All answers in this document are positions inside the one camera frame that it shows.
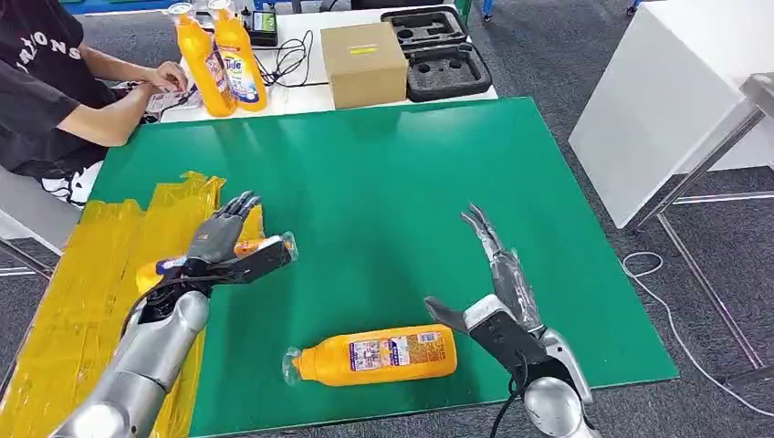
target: black t-shirt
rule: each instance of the black t-shirt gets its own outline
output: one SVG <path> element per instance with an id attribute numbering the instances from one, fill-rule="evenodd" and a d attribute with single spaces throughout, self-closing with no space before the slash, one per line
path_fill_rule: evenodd
<path id="1" fill-rule="evenodd" d="M 57 0 L 0 0 L 0 165 L 38 178 L 79 172 L 107 149 L 57 125 L 79 103 L 116 100 L 78 46 L 83 26 Z"/>

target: black cable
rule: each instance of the black cable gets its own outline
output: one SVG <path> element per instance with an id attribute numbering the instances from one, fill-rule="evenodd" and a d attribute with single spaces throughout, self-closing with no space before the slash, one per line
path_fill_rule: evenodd
<path id="1" fill-rule="evenodd" d="M 510 376 L 510 380 L 508 381 L 508 392 L 510 392 L 510 395 L 508 395 L 508 398 L 503 403 L 503 407 L 500 408 L 500 412 L 497 413 L 497 417 L 495 417 L 495 422 L 492 423 L 492 432 L 489 433 L 489 438 L 495 438 L 495 435 L 497 435 L 497 428 L 500 427 L 500 422 L 503 421 L 503 417 L 506 414 L 507 409 L 510 407 L 510 405 L 513 403 L 513 401 L 519 396 L 524 395 L 525 387 L 527 386 L 527 358 L 524 357 L 524 353 L 521 351 L 518 352 L 519 356 L 521 356 L 521 385 L 519 385 L 518 388 L 514 388 L 513 385 L 515 383 L 515 379 L 513 374 Z"/>
<path id="2" fill-rule="evenodd" d="M 269 71 L 268 68 L 266 68 L 263 65 L 263 63 L 261 63 L 261 60 L 258 59 L 258 57 L 253 55 L 253 57 L 256 59 L 256 62 L 258 63 L 258 69 L 260 70 L 261 78 L 264 80 L 264 86 L 271 87 L 272 85 L 276 84 L 276 85 L 279 85 L 280 87 L 285 87 L 286 89 L 294 89 L 298 87 L 328 85 L 328 82 L 308 82 L 309 67 L 310 67 L 309 59 L 311 58 L 313 47 L 314 47 L 314 33 L 312 33 L 311 30 L 307 30 L 301 39 L 290 38 L 289 40 L 285 41 L 278 47 L 253 47 L 253 50 L 260 50 L 260 51 L 276 50 L 277 51 L 277 56 L 275 57 L 275 67 L 274 67 L 274 70 L 271 70 L 271 71 Z M 299 58 L 289 59 L 293 55 L 298 55 Z M 302 80 L 298 84 L 286 84 L 281 81 L 283 77 L 298 70 L 298 68 L 301 67 L 301 65 L 304 63 L 305 60 L 307 61 L 307 70 L 306 70 L 306 74 L 304 75 L 304 80 Z"/>
<path id="3" fill-rule="evenodd" d="M 134 311 L 137 310 L 137 306 L 140 305 L 140 303 L 147 298 L 150 294 L 153 292 L 163 288 L 167 287 L 169 285 L 176 285 L 179 283 L 203 283 L 203 282 L 210 282 L 210 281 L 218 281 L 218 280 L 227 280 L 229 279 L 229 276 L 186 276 L 181 278 L 174 278 L 169 281 L 165 281 L 161 284 L 158 284 L 154 287 L 151 287 L 148 289 L 144 294 L 140 295 L 139 298 L 137 298 L 134 303 L 129 308 L 129 312 L 126 314 L 126 318 L 123 320 L 123 324 L 121 325 L 121 332 L 119 339 L 123 338 L 123 335 L 126 334 L 126 328 L 129 326 L 129 320 L 131 319 L 131 315 L 134 314 Z"/>
<path id="4" fill-rule="evenodd" d="M 188 99 L 190 99 L 190 98 L 191 98 L 191 96 L 193 96 L 193 95 L 194 95 L 194 93 L 196 92 L 196 90 L 198 90 L 198 88 L 196 87 L 196 84 L 193 84 L 193 86 L 191 87 L 191 89 L 189 89 L 189 90 L 188 90 L 188 92 L 186 92 L 185 94 L 183 94 L 183 95 L 180 97 L 180 100 L 178 100 L 178 101 L 177 101 L 177 103 L 175 103 L 175 104 L 173 104 L 173 105 L 170 105 L 169 107 L 166 107 L 166 108 L 162 109 L 162 110 L 159 112 L 159 121 L 162 121 L 162 118 L 164 117 L 164 112 L 166 112 L 166 110 L 171 110 L 172 108 L 177 108 L 177 107 L 180 107 L 181 105 L 184 105 L 186 102 L 188 102 Z"/>

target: yellow sticker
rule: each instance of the yellow sticker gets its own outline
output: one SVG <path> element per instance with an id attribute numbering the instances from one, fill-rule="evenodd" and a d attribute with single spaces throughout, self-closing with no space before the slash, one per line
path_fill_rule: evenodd
<path id="1" fill-rule="evenodd" d="M 369 44 L 367 46 L 352 46 L 350 47 L 350 55 L 359 55 L 361 53 L 372 53 L 376 51 L 375 44 Z"/>

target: gray carpet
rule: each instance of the gray carpet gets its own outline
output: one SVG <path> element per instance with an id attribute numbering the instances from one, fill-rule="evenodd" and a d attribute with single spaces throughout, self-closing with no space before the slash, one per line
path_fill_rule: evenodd
<path id="1" fill-rule="evenodd" d="M 527 95 L 537 102 L 616 254 L 623 257 L 649 250 L 664 256 L 664 268 L 644 281 L 673 307 L 677 327 L 697 360 L 716 376 L 745 370 L 748 364 L 741 350 L 704 299 L 665 233 L 657 224 L 648 226 L 641 235 L 616 230 L 567 143 L 628 25 L 623 14 L 627 5 L 627 0 L 496 0 L 494 18 L 483 24 L 477 12 L 480 3 L 476 3 L 470 33 L 492 70 L 497 92 L 501 96 Z M 305 4 L 305 10 L 314 8 L 313 4 Z M 113 55 L 146 65 L 178 58 L 172 26 L 163 16 L 82 17 L 82 21 L 90 44 Z M 754 169 L 714 173 L 699 184 L 696 192 L 772 188 L 774 172 Z M 774 266 L 770 262 L 774 238 L 769 232 L 772 207 L 774 203 L 765 201 L 725 203 L 678 206 L 669 213 L 739 324 L 769 362 L 774 361 Z M 0 278 L 3 367 L 10 363 L 9 354 L 16 350 L 43 287 L 33 278 Z M 595 403 L 588 414 L 603 435 L 774 436 L 774 420 L 746 410 L 701 378 L 673 339 L 664 311 L 639 288 L 638 294 L 681 378 L 595 391 Z M 774 410 L 774 381 L 748 385 L 742 394 L 759 407 Z M 493 405 L 257 436 L 488 436 L 498 409 Z M 528 426 L 522 411 L 515 408 L 506 415 L 499 436 L 538 435 Z"/>

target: robotic arm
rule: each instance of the robotic arm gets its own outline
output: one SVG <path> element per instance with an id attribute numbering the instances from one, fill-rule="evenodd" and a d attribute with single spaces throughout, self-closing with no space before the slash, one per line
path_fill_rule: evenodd
<path id="1" fill-rule="evenodd" d="M 591 390 L 570 346 L 559 332 L 540 321 L 516 253 L 505 249 L 481 209 L 471 204 L 469 210 L 462 218 L 484 246 L 494 293 L 463 312 L 435 297 L 425 298 L 425 307 L 435 321 L 478 342 L 519 384 L 498 419 L 513 397 L 520 395 L 527 416 L 546 436 L 601 438 L 583 412 L 583 404 L 591 403 Z"/>
<path id="2" fill-rule="evenodd" d="M 251 254 L 234 247 L 258 198 L 242 193 L 199 226 L 185 257 L 132 306 L 119 346 L 89 397 L 52 437 L 148 436 L 180 368 L 204 328 L 213 287 L 251 283 L 297 258 L 293 234 L 275 235 Z"/>
<path id="3" fill-rule="evenodd" d="M 159 284 L 132 306 L 119 346 L 94 390 L 50 436 L 150 434 L 188 350 L 206 325 L 213 287 L 251 283 L 298 256 L 291 233 L 269 237 L 254 252 L 235 256 L 236 239 L 257 203 L 251 192 L 242 193 L 199 226 L 188 254 L 168 262 Z M 529 419 L 546 436 L 601 438 L 583 412 L 591 390 L 581 368 L 561 335 L 540 321 L 516 254 L 504 249 L 480 209 L 470 205 L 462 217 L 484 246 L 495 290 L 464 312 L 427 297 L 430 315 L 473 338 L 519 384 L 501 414 L 520 395 Z"/>

